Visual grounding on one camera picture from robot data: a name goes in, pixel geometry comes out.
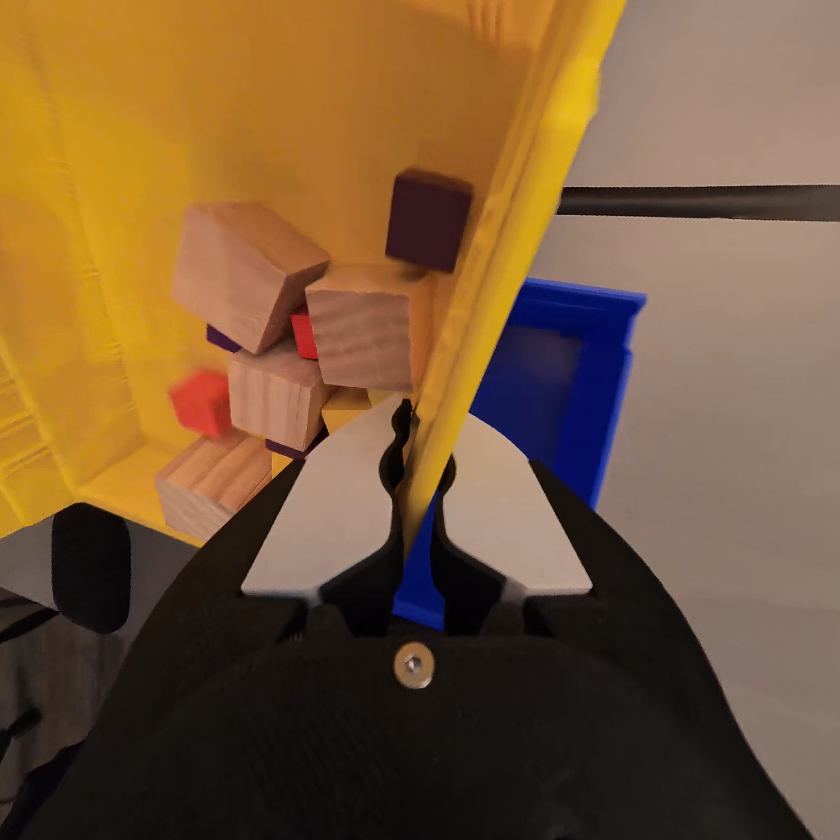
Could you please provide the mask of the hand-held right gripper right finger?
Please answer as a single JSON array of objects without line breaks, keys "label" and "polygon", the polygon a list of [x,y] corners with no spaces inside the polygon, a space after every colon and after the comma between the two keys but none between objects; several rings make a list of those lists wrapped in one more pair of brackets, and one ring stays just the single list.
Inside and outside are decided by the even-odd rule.
[{"label": "hand-held right gripper right finger", "polygon": [[592,580],[525,454],[468,416],[434,513],[436,587],[448,603],[587,595]]}]

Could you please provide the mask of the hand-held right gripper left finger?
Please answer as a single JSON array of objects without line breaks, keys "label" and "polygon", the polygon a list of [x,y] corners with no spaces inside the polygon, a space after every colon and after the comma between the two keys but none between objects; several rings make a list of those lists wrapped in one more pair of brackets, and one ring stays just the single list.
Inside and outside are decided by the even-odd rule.
[{"label": "hand-held right gripper left finger", "polygon": [[380,467],[397,442],[393,394],[347,423],[307,458],[270,527],[241,592],[322,603],[322,588],[385,545],[393,503]]}]

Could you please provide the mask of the blue plastic box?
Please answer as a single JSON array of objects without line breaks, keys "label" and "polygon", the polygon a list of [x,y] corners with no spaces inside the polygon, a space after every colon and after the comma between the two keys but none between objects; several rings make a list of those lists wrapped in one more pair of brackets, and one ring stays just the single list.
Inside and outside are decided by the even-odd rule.
[{"label": "blue plastic box", "polygon": [[469,412],[590,508],[612,452],[644,294],[526,279]]}]

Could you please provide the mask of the pile of coloured wooden cubes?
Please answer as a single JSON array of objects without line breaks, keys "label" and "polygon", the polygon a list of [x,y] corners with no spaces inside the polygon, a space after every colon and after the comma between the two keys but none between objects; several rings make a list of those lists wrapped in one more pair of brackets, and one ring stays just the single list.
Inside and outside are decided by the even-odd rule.
[{"label": "pile of coloured wooden cubes", "polygon": [[230,353],[169,391],[200,442],[155,480],[166,523],[207,539],[270,476],[300,458],[352,396],[417,392],[430,353],[434,277],[454,273],[475,187],[416,167],[399,172],[381,266],[335,266],[327,250],[256,203],[184,213],[171,294]]}]

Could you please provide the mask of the yellow plastic box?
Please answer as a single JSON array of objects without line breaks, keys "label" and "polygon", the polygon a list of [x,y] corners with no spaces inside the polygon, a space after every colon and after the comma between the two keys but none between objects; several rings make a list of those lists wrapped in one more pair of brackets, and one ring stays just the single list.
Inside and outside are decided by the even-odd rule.
[{"label": "yellow plastic box", "polygon": [[164,526],[219,361],[170,284],[188,206],[254,202],[385,264],[407,168],[474,188],[433,281],[401,490],[417,534],[559,205],[625,2],[2,2],[2,536],[74,501]]}]

